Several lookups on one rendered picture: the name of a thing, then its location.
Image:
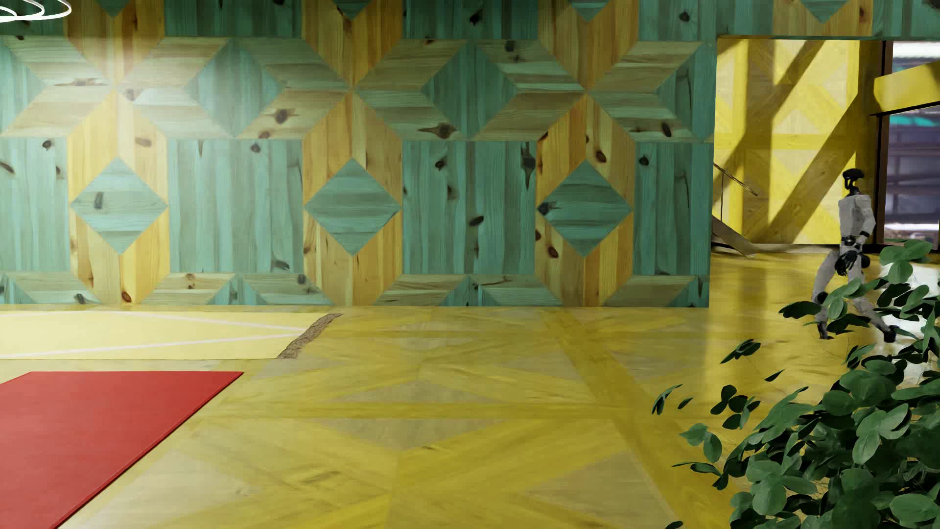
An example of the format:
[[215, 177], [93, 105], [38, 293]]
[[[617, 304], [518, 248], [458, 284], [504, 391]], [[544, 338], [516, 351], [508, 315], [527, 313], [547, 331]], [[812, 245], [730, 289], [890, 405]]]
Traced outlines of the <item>green leafy plant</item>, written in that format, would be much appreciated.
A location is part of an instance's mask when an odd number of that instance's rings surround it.
[[848, 332], [874, 323], [849, 313], [848, 300], [880, 290], [876, 315], [923, 322], [920, 336], [889, 328], [885, 343], [899, 334], [913, 343], [881, 355], [855, 345], [819, 402], [798, 402], [805, 388], [787, 394], [728, 453], [706, 425], [681, 433], [705, 457], [682, 466], [716, 476], [716, 489], [732, 477], [749, 483], [731, 500], [729, 529], [940, 529], [940, 294], [910, 283], [931, 248], [892, 239], [879, 254], [886, 276], [780, 310], [792, 319], [822, 312], [822, 331]]

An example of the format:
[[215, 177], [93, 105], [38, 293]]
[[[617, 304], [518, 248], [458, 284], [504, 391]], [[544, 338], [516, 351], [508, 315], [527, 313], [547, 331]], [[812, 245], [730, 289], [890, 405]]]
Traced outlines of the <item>white humanoid robot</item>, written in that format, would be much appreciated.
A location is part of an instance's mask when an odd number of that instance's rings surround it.
[[[812, 289], [812, 300], [816, 303], [824, 302], [828, 296], [824, 288], [836, 274], [847, 276], [849, 281], [864, 281], [865, 264], [869, 264], [869, 259], [863, 254], [863, 245], [868, 241], [876, 226], [870, 196], [862, 193], [855, 185], [856, 181], [863, 179], [864, 176], [863, 171], [858, 168], [846, 169], [842, 173], [848, 194], [840, 198], [838, 202], [840, 246], [829, 252], [816, 273]], [[895, 343], [898, 328], [888, 326], [863, 294], [854, 297], [852, 304], [857, 312], [868, 317], [870, 322], [883, 333], [885, 343]], [[831, 338], [826, 329], [829, 318], [825, 308], [816, 314], [815, 321], [821, 339]]]

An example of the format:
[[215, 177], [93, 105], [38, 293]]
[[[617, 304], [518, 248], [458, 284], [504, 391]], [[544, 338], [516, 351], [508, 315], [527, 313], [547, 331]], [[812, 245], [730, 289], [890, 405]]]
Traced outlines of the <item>red floor mat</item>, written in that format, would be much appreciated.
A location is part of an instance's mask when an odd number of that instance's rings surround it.
[[56, 529], [237, 371], [33, 371], [0, 383], [0, 529]]

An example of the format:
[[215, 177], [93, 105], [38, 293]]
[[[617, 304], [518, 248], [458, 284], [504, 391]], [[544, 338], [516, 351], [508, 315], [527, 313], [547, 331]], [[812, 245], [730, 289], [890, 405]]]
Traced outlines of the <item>pale yellow floor mat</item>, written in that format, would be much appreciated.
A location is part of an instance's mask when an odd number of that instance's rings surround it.
[[0, 312], [0, 360], [276, 358], [325, 313]]

